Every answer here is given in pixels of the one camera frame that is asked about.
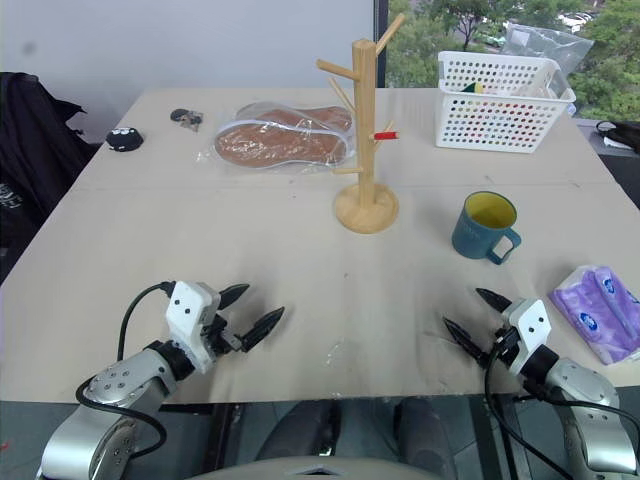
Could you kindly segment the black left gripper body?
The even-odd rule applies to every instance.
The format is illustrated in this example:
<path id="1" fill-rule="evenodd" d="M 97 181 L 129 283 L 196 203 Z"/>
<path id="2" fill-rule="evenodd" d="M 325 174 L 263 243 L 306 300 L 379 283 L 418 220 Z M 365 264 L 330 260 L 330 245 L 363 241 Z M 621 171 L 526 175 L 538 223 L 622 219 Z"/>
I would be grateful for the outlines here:
<path id="1" fill-rule="evenodd" d="M 202 328 L 200 337 L 212 362 L 230 352 L 244 350 L 242 339 L 228 328 L 227 320 L 220 314 L 215 314 Z"/>

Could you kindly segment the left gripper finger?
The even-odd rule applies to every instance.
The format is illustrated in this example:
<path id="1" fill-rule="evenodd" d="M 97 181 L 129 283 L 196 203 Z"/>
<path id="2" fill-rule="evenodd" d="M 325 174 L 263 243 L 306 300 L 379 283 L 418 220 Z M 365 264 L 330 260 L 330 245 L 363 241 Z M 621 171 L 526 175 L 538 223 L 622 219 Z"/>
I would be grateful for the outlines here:
<path id="1" fill-rule="evenodd" d="M 280 307 L 263 315 L 254 326 L 241 337 L 241 350 L 249 352 L 275 328 L 285 312 L 285 307 Z"/>
<path id="2" fill-rule="evenodd" d="M 250 285 L 234 284 L 219 292 L 220 302 L 218 304 L 218 310 L 225 310 L 227 307 L 235 303 L 248 289 Z"/>

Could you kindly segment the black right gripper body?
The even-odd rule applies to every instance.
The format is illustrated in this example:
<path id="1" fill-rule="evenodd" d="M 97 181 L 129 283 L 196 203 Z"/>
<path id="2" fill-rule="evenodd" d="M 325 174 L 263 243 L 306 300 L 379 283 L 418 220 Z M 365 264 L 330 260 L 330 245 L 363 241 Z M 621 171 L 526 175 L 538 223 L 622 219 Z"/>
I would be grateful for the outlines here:
<path id="1" fill-rule="evenodd" d="M 501 361 L 510 373 L 521 373 L 524 348 L 520 346 L 521 335 L 515 326 L 503 326 L 494 333 L 494 343 L 491 347 L 486 372 L 492 373 L 498 361 Z"/>

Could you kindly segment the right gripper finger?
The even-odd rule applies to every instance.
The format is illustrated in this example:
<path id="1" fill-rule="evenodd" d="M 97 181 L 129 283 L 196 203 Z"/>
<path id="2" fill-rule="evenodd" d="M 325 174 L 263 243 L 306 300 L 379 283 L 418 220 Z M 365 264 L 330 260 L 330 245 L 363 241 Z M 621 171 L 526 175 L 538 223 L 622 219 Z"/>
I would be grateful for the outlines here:
<path id="1" fill-rule="evenodd" d="M 486 288 L 476 288 L 477 294 L 494 310 L 503 313 L 510 305 L 511 301 L 501 294 Z"/>
<path id="2" fill-rule="evenodd" d="M 481 367 L 488 365 L 489 354 L 481 349 L 458 323 L 444 317 L 443 322 L 454 341 Z"/>

